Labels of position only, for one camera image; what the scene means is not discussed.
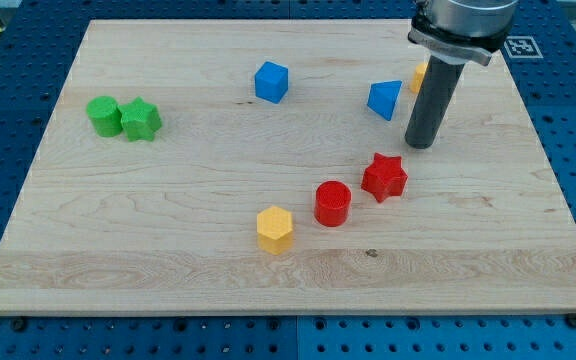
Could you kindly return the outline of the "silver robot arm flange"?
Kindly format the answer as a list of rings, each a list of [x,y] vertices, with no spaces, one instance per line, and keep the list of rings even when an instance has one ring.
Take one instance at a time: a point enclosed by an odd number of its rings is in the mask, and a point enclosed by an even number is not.
[[[512,28],[517,0],[420,0],[408,40],[450,65],[487,66]]]

